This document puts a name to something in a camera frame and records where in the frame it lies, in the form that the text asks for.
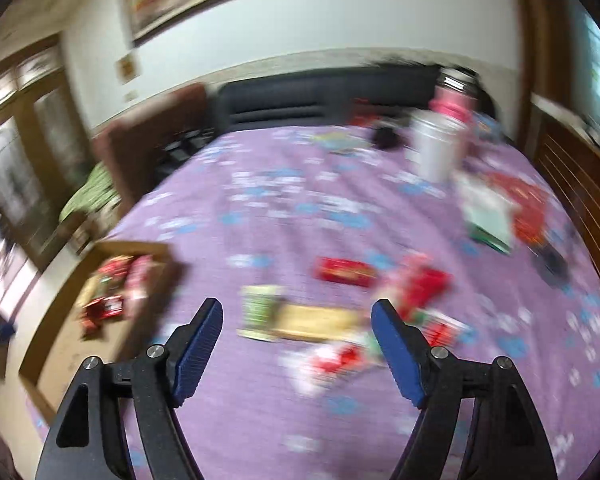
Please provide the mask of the white green work glove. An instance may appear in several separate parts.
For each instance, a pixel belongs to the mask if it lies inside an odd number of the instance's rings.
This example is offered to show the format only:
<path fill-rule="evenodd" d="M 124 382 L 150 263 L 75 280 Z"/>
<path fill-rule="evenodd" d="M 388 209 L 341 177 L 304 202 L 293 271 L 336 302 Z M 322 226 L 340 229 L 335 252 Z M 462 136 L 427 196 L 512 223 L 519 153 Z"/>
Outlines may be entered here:
<path fill-rule="evenodd" d="M 508 255 L 514 244 L 517 205 L 504 192 L 475 174 L 457 171 L 453 183 L 469 237 Z"/>

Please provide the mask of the flat booklet on table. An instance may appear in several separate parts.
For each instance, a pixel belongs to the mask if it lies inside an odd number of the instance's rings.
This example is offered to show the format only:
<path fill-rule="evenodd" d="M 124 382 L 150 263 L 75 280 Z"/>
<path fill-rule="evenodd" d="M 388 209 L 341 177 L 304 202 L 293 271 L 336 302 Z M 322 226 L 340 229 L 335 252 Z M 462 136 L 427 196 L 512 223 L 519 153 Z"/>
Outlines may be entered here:
<path fill-rule="evenodd" d="M 314 134 L 313 142 L 332 154 L 349 154 L 370 147 L 370 142 L 347 130 L 334 130 Z"/>

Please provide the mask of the black sofa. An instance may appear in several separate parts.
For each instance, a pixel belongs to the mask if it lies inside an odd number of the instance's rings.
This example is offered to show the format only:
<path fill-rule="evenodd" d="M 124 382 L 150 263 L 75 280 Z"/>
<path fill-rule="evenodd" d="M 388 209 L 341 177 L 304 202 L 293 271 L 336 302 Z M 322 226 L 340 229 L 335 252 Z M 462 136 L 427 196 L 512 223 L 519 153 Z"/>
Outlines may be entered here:
<path fill-rule="evenodd" d="M 211 123 L 227 133 L 350 125 L 362 115 L 398 118 L 429 105 L 440 70 L 438 64 L 380 63 L 236 80 L 215 92 Z"/>

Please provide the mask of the small black box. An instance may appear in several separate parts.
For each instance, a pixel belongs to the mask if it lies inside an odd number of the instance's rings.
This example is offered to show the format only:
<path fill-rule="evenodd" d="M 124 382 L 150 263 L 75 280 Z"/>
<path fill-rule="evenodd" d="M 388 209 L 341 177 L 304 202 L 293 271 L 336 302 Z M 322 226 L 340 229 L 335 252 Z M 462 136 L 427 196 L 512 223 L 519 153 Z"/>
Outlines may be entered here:
<path fill-rule="evenodd" d="M 393 151 L 403 146 L 403 139 L 399 131 L 396 128 L 385 125 L 373 128 L 370 142 L 379 151 Z"/>

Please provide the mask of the yellow biscuit pack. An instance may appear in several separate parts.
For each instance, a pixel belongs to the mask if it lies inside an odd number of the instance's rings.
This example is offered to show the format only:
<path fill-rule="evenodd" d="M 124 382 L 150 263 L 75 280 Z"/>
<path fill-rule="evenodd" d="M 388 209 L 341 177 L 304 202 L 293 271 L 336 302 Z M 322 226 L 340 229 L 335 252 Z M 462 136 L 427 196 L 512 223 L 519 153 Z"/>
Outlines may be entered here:
<path fill-rule="evenodd" d="M 357 310 L 284 304 L 276 314 L 273 334 L 307 342 L 345 341 L 361 324 L 362 315 Z"/>

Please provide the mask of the pink cartoon snack bag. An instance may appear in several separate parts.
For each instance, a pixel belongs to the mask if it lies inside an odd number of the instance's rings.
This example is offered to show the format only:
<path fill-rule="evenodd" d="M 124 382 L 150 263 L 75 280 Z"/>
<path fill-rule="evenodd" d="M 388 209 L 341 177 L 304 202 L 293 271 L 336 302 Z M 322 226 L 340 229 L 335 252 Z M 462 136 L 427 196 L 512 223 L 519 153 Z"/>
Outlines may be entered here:
<path fill-rule="evenodd" d="M 406 308 L 412 281 L 430 262 L 431 259 L 422 252 L 408 252 L 393 269 L 379 274 L 373 301 L 387 299 L 397 311 Z"/>

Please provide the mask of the red mesh bag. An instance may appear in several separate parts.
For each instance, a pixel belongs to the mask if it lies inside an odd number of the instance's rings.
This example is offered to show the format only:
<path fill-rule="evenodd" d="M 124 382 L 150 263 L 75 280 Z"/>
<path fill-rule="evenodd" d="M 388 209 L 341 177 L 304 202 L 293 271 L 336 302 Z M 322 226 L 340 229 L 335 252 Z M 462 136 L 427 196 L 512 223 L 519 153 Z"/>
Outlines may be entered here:
<path fill-rule="evenodd" d="M 547 192 L 521 178 L 500 172 L 491 172 L 488 181 L 514 203 L 513 227 L 518 240 L 527 245 L 543 243 Z"/>

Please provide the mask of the black phone stand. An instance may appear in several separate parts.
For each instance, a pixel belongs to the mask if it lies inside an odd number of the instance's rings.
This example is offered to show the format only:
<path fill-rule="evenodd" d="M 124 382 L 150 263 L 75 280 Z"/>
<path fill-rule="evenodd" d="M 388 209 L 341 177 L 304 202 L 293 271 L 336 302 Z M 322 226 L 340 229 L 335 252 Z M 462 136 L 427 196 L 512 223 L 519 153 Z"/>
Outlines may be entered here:
<path fill-rule="evenodd" d="M 530 247 L 532 263 L 540 278 L 552 287 L 569 284 L 569 266 L 565 257 L 550 243 Z"/>

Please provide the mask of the wooden glass cabinet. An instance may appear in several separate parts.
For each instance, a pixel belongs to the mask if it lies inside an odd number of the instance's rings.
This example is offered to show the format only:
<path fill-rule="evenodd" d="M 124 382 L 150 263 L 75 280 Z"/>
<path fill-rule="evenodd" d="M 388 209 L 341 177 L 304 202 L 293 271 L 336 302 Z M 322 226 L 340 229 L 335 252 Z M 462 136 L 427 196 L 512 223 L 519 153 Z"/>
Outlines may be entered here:
<path fill-rule="evenodd" d="M 60 36 L 0 61 L 0 215 L 44 272 L 68 243 L 60 214 L 95 166 Z"/>

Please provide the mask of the red snack bag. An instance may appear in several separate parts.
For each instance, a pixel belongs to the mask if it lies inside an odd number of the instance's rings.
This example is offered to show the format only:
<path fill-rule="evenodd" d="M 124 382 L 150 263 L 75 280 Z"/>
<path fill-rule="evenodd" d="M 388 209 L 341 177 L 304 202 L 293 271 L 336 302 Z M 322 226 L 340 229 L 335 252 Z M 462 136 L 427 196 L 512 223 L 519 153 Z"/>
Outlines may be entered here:
<path fill-rule="evenodd" d="M 431 300 L 443 294 L 451 285 L 452 275 L 448 272 L 422 266 L 406 281 L 398 312 L 402 320 L 408 320 L 419 309 L 425 309 Z"/>

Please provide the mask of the small red candy bar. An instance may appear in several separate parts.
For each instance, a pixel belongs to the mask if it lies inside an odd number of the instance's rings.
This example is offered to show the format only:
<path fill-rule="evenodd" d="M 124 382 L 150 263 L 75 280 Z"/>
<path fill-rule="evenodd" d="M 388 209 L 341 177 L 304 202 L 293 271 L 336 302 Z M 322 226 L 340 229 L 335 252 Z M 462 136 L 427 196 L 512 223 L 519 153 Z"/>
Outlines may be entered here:
<path fill-rule="evenodd" d="M 325 282 L 369 288 L 376 281 L 377 272 L 373 266 L 364 262 L 319 258 L 315 266 L 315 276 Z"/>

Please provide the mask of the green white small packet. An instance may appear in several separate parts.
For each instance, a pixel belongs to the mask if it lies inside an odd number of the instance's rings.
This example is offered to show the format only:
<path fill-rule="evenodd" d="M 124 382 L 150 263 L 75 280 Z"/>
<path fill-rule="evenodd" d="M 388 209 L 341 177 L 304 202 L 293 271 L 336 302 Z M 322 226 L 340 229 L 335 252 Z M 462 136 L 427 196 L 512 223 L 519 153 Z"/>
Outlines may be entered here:
<path fill-rule="evenodd" d="M 249 285 L 242 288 L 242 325 L 239 336 L 271 342 L 276 339 L 276 316 L 284 300 L 285 289 L 279 285 Z"/>

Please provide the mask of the green patterned cushion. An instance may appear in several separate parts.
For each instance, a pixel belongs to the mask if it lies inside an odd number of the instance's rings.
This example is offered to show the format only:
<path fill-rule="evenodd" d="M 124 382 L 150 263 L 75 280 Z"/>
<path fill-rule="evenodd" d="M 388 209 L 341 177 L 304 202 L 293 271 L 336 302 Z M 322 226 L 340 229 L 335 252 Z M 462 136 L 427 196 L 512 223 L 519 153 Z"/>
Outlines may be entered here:
<path fill-rule="evenodd" d="M 87 214 L 99 212 L 110 204 L 120 203 L 120 195 L 103 162 L 99 162 L 82 185 L 61 209 L 59 221 L 65 221 L 70 214 L 84 211 Z"/>

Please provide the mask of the purple floral tablecloth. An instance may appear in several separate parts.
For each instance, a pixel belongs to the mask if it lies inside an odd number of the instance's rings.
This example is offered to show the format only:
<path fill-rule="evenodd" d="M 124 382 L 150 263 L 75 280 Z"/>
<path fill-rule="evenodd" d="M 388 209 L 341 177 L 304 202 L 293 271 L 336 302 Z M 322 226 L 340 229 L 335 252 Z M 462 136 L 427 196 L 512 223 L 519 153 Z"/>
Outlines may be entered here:
<path fill-rule="evenodd" d="M 327 151 L 314 128 L 233 132 L 147 194 L 112 230 L 163 242 L 184 266 L 158 339 L 208 297 L 224 326 L 178 419 L 208 479 L 385 479 L 417 418 L 390 370 L 364 370 L 316 396 L 289 364 L 299 341 L 242 338 L 242 290 L 277 285 L 295 304 L 366 310 L 369 290 L 325 283 L 319 258 L 394 270 L 421 252 L 452 276 L 437 308 L 467 324 L 462 359 L 513 359 L 545 428 L 558 476 L 577 479 L 600 452 L 600 280 L 556 198 L 544 234 L 569 257 L 570 282 L 550 286 L 532 250 L 473 242 L 452 184 L 417 177 L 400 151 Z"/>

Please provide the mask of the red kitkat style wrapper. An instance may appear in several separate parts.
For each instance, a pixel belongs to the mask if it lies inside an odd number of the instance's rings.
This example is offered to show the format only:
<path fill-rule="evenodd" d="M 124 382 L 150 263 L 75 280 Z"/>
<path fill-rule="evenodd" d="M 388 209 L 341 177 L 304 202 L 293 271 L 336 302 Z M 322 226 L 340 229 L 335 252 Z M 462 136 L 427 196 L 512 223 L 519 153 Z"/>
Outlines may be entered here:
<path fill-rule="evenodd" d="M 86 332 L 96 332 L 105 321 L 120 318 L 123 313 L 124 301 L 121 295 L 102 296 L 82 308 L 80 321 Z"/>

